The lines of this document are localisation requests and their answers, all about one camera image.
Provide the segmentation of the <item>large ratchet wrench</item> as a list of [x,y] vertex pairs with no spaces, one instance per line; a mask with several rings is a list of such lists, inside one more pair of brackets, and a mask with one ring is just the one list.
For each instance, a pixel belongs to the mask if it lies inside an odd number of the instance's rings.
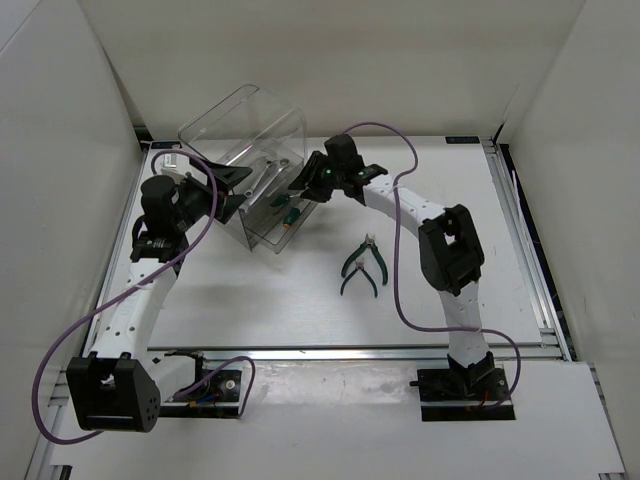
[[254,196],[257,190],[262,192],[268,185],[270,185],[278,177],[278,175],[283,170],[287,169],[290,164],[289,159],[266,160],[264,166],[270,162],[275,163],[274,169],[268,172],[267,174],[262,174],[262,171],[264,168],[260,171],[260,173],[256,176],[256,178],[253,180],[251,185],[244,192],[244,195],[247,198],[251,198],[252,196]]

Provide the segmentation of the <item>green stubby screwdriver orange cap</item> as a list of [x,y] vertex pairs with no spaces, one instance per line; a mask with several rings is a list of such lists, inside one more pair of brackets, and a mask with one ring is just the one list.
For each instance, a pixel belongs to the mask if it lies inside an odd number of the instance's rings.
[[282,225],[285,229],[290,229],[300,218],[301,211],[298,208],[291,208],[284,216]]

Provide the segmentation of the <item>small ratchet wrench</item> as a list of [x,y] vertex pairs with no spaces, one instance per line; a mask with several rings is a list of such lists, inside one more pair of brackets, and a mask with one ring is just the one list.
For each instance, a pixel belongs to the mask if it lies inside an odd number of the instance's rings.
[[274,162],[270,162],[268,164],[266,164],[264,166],[264,169],[262,171],[262,174],[267,174],[268,172],[270,172],[271,170],[273,170],[275,167],[275,163]]

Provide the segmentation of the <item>clear plastic drawer organizer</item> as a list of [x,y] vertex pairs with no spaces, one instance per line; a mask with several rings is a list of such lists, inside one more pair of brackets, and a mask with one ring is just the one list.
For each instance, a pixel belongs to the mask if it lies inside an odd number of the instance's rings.
[[280,253],[315,208],[289,189],[306,163],[303,112],[245,84],[184,124],[177,136],[184,147],[212,163],[251,170],[230,189],[240,205],[224,230],[250,250],[262,245]]

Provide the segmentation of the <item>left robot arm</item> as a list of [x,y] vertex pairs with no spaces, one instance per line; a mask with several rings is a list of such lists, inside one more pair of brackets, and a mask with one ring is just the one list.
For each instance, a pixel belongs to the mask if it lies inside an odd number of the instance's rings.
[[188,159],[206,180],[163,170],[142,182],[143,213],[132,230],[127,287],[114,298],[113,313],[89,353],[67,366],[71,400],[85,431],[148,432],[165,402],[195,404],[224,395],[212,385],[202,354],[148,355],[160,310],[195,245],[188,230],[201,219],[228,222],[245,200],[233,189],[252,172],[196,155]]

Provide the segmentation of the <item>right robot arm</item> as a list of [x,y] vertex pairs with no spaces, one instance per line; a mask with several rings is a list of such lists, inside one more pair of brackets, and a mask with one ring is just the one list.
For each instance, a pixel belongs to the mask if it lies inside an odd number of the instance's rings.
[[421,272],[438,292],[445,316],[443,327],[431,329],[449,338],[445,390],[464,400],[476,397],[495,364],[478,304],[484,253],[469,210],[430,202],[401,186],[387,169],[367,165],[348,134],[330,138],[324,148],[312,153],[289,189],[317,203],[339,190],[394,220],[397,233],[415,236]]

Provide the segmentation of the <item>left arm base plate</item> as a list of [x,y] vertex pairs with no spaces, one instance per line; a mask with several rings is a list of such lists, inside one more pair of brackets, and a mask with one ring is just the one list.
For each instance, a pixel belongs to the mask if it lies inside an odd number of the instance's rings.
[[239,419],[257,368],[246,355],[213,365],[202,351],[170,350],[152,359],[150,373],[163,396],[161,418]]

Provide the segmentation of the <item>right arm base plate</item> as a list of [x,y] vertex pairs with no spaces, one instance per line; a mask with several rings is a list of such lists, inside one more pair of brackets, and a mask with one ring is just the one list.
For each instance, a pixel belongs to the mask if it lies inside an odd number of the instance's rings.
[[516,419],[503,368],[496,368],[470,388],[448,369],[419,369],[409,386],[418,391],[423,422]]

